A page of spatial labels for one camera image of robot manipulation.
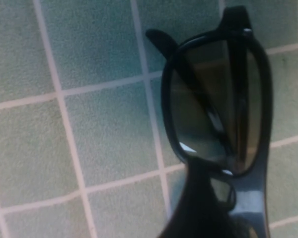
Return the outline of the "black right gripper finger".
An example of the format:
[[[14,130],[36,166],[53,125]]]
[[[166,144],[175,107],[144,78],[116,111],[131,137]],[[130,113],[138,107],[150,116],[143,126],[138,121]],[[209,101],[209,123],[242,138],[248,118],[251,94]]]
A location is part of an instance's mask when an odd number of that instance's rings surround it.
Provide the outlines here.
[[[186,162],[187,175],[174,213],[160,238],[247,238],[248,227],[229,216],[235,198],[218,200],[206,166],[197,159]]]

